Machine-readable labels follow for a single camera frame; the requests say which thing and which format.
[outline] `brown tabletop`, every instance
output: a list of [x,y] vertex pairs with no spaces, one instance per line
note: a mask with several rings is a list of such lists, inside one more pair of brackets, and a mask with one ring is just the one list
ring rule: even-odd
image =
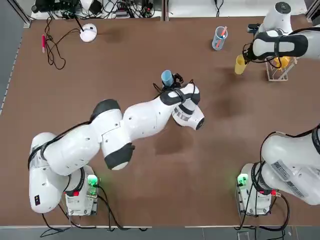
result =
[[[61,133],[87,121],[103,99],[115,99],[122,111],[151,100],[163,70],[194,79],[201,92],[205,123],[199,131],[178,127],[172,119],[158,135],[134,142],[123,170],[107,168],[101,152],[89,163],[102,179],[118,221],[126,226],[230,226],[240,219],[235,181],[246,163],[259,160],[260,145],[271,131],[298,134],[320,122],[319,62],[307,59],[289,73],[289,81],[266,81],[264,64],[250,64],[234,74],[236,56],[252,40],[250,23],[262,17],[88,20],[99,35],[83,43],[79,35],[60,44],[66,59],[56,70],[41,51],[46,21],[36,20],[23,34],[8,95],[0,117],[0,226],[44,225],[31,210],[27,159],[32,138]],[[293,29],[305,27],[294,17]],[[228,26],[223,50],[212,50],[217,26]],[[57,41],[74,20],[56,20],[50,31]],[[288,195],[291,225],[320,225],[320,206]],[[278,201],[272,214],[257,223],[281,225],[286,207]],[[47,214],[51,225],[67,225],[58,208]],[[83,225],[107,225],[105,206]]]

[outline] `blue object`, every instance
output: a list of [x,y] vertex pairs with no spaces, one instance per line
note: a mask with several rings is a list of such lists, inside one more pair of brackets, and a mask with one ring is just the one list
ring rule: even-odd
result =
[[165,86],[170,87],[174,83],[174,78],[172,77],[172,73],[170,70],[165,70],[161,74],[162,82]]
[[225,43],[225,40],[228,37],[228,30],[226,30],[225,34],[223,36],[221,36],[222,32],[224,31],[224,28],[225,28],[224,26],[218,26],[215,29],[214,38],[212,40],[212,47],[216,51],[219,51],[222,49],[222,47]]

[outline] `test tube rack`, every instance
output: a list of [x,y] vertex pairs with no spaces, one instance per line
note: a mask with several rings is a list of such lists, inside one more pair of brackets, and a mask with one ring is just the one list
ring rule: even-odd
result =
[[[274,60],[271,60],[273,65],[277,63]],[[285,82],[288,81],[288,72],[297,65],[298,61],[296,57],[291,57],[290,62],[286,67],[276,68],[273,67],[270,62],[266,61],[266,73],[268,75],[268,81],[270,82]]]

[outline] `white round device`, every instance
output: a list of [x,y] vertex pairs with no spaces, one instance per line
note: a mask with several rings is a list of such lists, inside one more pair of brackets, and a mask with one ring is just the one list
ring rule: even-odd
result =
[[83,31],[80,30],[80,38],[82,41],[84,41],[85,43],[89,43],[92,42],[97,34],[97,27],[91,23],[85,24],[83,25]]

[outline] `red marker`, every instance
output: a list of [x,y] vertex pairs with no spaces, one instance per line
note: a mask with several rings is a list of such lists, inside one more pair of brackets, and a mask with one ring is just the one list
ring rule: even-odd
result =
[[45,38],[45,35],[42,35],[42,52],[43,53],[46,52],[45,44],[46,44],[46,38]]

